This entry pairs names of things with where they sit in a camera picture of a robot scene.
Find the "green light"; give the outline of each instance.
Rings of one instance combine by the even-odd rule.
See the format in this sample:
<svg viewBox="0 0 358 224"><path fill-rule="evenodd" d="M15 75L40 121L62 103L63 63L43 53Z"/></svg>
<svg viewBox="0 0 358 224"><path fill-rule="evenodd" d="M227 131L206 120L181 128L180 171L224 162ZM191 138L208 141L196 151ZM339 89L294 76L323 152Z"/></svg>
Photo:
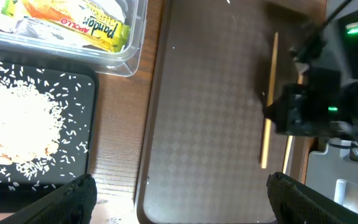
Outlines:
<svg viewBox="0 0 358 224"><path fill-rule="evenodd" d="M347 34L358 34L358 28L347 31Z"/></svg>
<svg viewBox="0 0 358 224"><path fill-rule="evenodd" d="M338 108L336 106L329 106L328 107L328 110L329 111L333 111L333 112L337 112L338 111Z"/></svg>

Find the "candy wrapper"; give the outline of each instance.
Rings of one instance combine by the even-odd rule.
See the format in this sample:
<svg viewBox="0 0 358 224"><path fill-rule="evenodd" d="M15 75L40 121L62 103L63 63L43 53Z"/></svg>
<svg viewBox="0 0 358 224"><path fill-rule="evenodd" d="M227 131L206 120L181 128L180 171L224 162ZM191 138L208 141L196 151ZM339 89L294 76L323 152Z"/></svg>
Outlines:
<svg viewBox="0 0 358 224"><path fill-rule="evenodd" d="M124 14L115 1L3 1L1 13L16 22L10 29L14 34L58 40L65 45L92 45L107 52L120 52L126 46L130 27L123 23ZM108 6L109 11L104 10L103 5ZM6 22L0 27L7 32Z"/></svg>

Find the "snack package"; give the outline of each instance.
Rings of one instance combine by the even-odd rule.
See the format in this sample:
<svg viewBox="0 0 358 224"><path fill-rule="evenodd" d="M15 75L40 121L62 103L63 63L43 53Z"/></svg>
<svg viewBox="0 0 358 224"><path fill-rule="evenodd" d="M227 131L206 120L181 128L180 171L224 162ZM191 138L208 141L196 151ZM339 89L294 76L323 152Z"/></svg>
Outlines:
<svg viewBox="0 0 358 224"><path fill-rule="evenodd" d="M107 52L120 52L125 48L130 31L129 26L89 0L6 0L2 13L18 20L40 19L50 22L80 35L90 45ZM71 38L65 38L64 33L61 32L62 38L70 41Z"/></svg>

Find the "brown table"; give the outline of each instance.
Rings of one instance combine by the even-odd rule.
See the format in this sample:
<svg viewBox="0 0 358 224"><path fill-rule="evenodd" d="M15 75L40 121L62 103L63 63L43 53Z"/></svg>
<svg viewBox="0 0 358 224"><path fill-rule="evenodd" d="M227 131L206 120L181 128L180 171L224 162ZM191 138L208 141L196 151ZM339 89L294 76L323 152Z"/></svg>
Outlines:
<svg viewBox="0 0 358 224"><path fill-rule="evenodd" d="M323 17L319 7L304 9ZM138 72L129 78L100 75L90 172L98 187L92 223L136 223L134 192L154 72L164 0L149 0L147 28ZM0 220L10 214L0 214Z"/></svg>

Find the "plastic bin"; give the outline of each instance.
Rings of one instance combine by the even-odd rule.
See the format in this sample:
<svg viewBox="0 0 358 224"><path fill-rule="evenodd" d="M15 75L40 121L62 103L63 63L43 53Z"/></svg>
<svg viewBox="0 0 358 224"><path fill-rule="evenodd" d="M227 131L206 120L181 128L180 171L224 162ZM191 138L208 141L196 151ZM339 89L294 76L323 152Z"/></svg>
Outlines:
<svg viewBox="0 0 358 224"><path fill-rule="evenodd" d="M0 49L30 54L48 55L62 60L84 63L98 73L131 76L138 67L146 27L147 0L116 0L131 27L127 47L119 53L72 47L58 42L0 32Z"/></svg>

